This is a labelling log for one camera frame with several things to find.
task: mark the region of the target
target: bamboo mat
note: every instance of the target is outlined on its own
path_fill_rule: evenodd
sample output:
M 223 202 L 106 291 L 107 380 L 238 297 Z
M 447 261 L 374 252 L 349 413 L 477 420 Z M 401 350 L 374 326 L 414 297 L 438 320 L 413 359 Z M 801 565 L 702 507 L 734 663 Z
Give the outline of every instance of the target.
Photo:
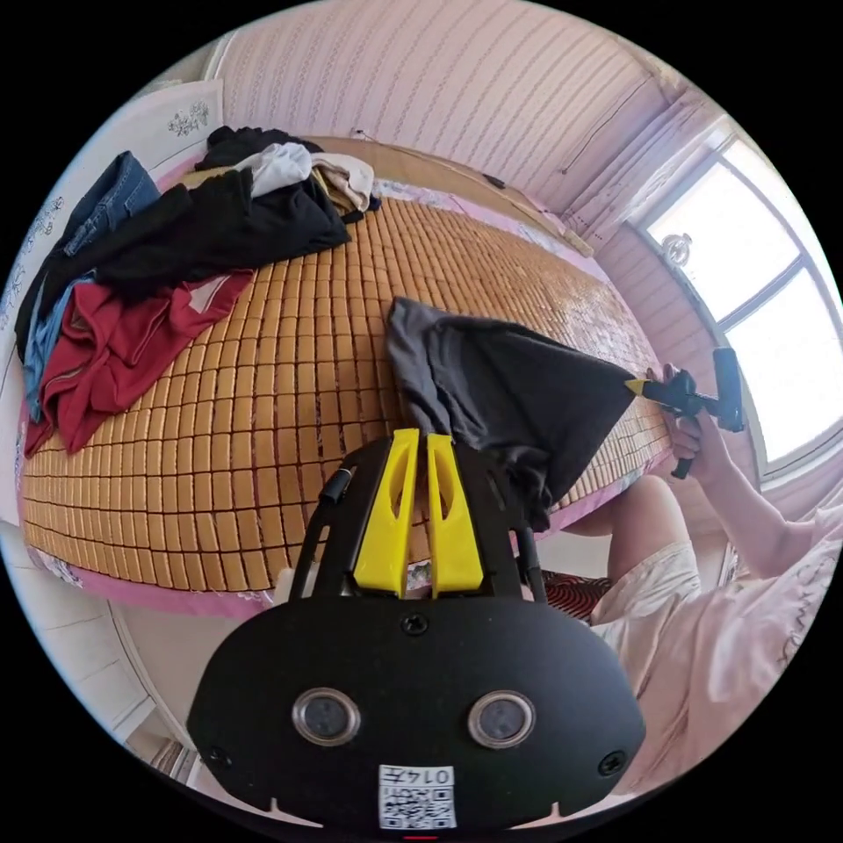
M 352 242 L 264 267 L 129 412 L 25 466 L 26 541 L 84 569 L 194 591 L 265 589 L 294 566 L 344 453 L 404 423 L 385 356 L 395 295 L 521 322 L 635 372 L 650 346 L 610 285 L 513 234 L 386 200 Z M 636 401 L 563 503 L 660 454 Z M 429 556 L 414 520 L 413 561 Z

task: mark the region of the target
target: window frame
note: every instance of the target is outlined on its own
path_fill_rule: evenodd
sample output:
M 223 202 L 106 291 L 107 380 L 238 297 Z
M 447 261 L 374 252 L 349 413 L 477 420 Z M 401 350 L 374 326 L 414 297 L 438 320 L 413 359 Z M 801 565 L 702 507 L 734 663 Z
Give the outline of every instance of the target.
M 797 273 L 802 270 L 807 270 L 814 282 L 814 285 L 818 289 L 829 316 L 832 319 L 832 324 L 837 330 L 841 351 L 843 351 L 843 320 L 840 318 L 839 309 L 832 298 L 831 290 L 823 279 L 822 274 L 820 273 L 814 260 L 811 258 L 807 248 L 804 246 L 799 237 L 796 236 L 796 232 L 793 227 L 788 223 L 784 215 L 778 210 L 778 208 L 776 208 L 770 199 L 768 199 L 767 196 L 739 169 L 724 158 L 724 152 L 726 152 L 726 150 L 737 140 L 738 137 L 733 135 L 720 146 L 713 148 L 708 154 L 706 154 L 705 158 L 692 170 L 690 170 L 685 177 L 680 179 L 671 190 L 667 191 L 652 205 L 651 208 L 647 209 L 634 226 L 638 231 L 638 235 L 643 238 L 644 242 L 646 242 L 651 249 L 653 249 L 664 266 L 670 271 L 671 275 L 673 275 L 682 290 L 688 296 L 688 299 L 699 314 L 703 323 L 714 336 L 718 345 L 728 345 L 729 343 L 726 339 L 726 332 L 728 330 L 734 328 L 752 313 L 755 313 L 760 307 L 763 307 L 769 300 L 771 300 L 771 298 L 774 297 L 776 293 L 787 286 L 787 284 L 796 277 Z M 653 223 L 664 215 L 677 201 L 679 201 L 679 199 L 681 199 L 682 196 L 685 195 L 685 193 L 694 187 L 707 173 L 712 170 L 712 168 L 718 164 L 725 167 L 745 187 L 747 187 L 757 199 L 760 200 L 760 202 L 770 211 L 770 213 L 773 214 L 779 224 L 785 229 L 799 251 L 798 256 L 783 272 L 773 278 L 743 304 L 736 307 L 731 313 L 728 313 L 719 321 L 711 314 L 708 306 L 705 304 L 699 293 L 697 293 L 693 283 L 685 274 L 682 267 L 675 266 L 665 259 L 661 244 L 656 241 L 648 230 Z M 789 454 L 775 460 L 769 460 L 767 458 L 767 449 L 764 444 L 764 436 L 760 425 L 760 419 L 755 408 L 752 395 L 746 387 L 746 383 L 743 384 L 743 401 L 746 425 L 749 428 L 749 432 L 753 440 L 759 479 L 762 483 L 766 481 L 780 480 L 782 477 L 786 477 L 793 472 L 798 472 L 810 464 L 823 462 L 831 453 L 836 452 L 841 446 L 843 446 L 843 418 L 841 418 L 830 428 L 822 431 L 817 436 L 814 436 L 814 438 L 809 442 L 791 451 Z

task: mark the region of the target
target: bed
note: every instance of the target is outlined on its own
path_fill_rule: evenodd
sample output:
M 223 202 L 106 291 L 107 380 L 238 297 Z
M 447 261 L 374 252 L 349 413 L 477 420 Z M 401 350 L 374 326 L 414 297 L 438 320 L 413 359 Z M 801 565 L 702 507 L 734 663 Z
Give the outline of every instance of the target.
M 317 140 L 375 169 L 381 209 L 338 249 L 262 267 L 228 318 L 205 331 L 127 413 L 68 457 L 54 437 L 23 459 L 25 409 L 16 307 L 62 215 L 124 149 L 165 189 L 225 123 L 222 82 L 128 104 L 56 185 L 0 302 L 6 416 L 0 517 L 36 564 L 109 600 L 247 617 L 295 566 L 306 519 L 342 456 L 406 423 L 385 357 L 395 295 L 519 321 L 632 371 L 652 348 L 593 258 L 511 188 L 412 150 Z M 667 456 L 658 412 L 634 402 L 551 514 L 554 532 Z M 415 514 L 411 577 L 427 576 L 426 513 Z

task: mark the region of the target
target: qr code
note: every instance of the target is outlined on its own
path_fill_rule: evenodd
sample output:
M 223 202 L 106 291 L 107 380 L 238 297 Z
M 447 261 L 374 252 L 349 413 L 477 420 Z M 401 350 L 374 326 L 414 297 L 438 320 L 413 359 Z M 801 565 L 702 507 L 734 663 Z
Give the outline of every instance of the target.
M 381 767 L 380 827 L 456 828 L 451 767 Z

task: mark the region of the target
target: white shorts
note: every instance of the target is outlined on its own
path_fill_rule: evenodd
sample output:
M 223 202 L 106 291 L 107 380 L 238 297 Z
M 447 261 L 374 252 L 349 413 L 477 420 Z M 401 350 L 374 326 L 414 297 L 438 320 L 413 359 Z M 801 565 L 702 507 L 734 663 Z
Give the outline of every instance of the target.
M 594 607 L 592 632 L 617 653 L 636 696 L 665 624 L 701 591 L 694 548 L 676 542 L 628 571 Z

